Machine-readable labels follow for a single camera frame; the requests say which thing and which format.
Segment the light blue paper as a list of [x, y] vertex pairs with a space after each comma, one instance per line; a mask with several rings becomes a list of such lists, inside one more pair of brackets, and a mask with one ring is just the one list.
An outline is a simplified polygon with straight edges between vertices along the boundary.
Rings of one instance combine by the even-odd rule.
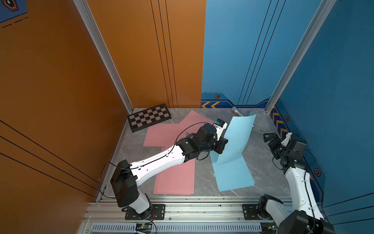
[[220, 162], [224, 155], [216, 152], [210, 154], [217, 186], [220, 192], [252, 187], [255, 181], [246, 164], [244, 157], [240, 154], [228, 162]]
[[246, 147], [256, 119], [256, 115], [232, 117], [224, 137], [228, 140], [221, 154], [211, 153], [214, 167], [237, 167], [243, 164], [243, 151]]

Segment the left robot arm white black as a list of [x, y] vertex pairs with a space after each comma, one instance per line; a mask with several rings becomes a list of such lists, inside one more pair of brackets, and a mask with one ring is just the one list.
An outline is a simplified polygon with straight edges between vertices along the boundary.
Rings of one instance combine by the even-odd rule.
[[140, 219], [152, 218], [155, 209], [148, 196], [139, 191], [140, 185], [170, 167], [198, 158], [202, 152], [222, 154], [228, 143], [222, 133], [228, 124], [217, 119], [213, 124], [201, 125], [196, 133], [177, 137], [170, 148], [155, 156], [133, 163], [119, 162], [110, 180], [118, 206], [130, 207]]

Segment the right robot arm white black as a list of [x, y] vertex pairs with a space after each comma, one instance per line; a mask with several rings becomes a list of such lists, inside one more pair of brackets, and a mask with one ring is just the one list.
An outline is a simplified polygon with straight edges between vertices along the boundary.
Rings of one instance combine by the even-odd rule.
[[283, 202], [273, 196], [261, 196], [257, 212], [259, 217], [272, 218], [277, 234], [333, 234], [332, 224], [325, 221], [311, 186], [310, 166], [303, 161], [306, 141], [296, 133], [288, 133], [281, 139], [276, 133], [265, 133], [274, 159], [279, 160], [288, 181], [292, 212], [288, 213]]

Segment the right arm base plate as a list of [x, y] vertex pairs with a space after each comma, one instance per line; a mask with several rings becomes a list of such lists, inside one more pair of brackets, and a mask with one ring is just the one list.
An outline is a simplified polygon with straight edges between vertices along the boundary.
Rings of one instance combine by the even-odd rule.
[[282, 222], [288, 216], [285, 206], [276, 201], [268, 201], [264, 204], [244, 204], [242, 205], [245, 220], [259, 220], [265, 222]]

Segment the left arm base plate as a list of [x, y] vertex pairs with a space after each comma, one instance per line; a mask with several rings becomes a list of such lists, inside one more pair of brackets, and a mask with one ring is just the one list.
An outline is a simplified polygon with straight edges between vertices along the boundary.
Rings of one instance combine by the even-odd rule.
[[150, 206], [145, 212], [137, 213], [135, 209], [128, 207], [126, 210], [126, 220], [164, 220], [165, 218], [165, 205], [156, 204]]

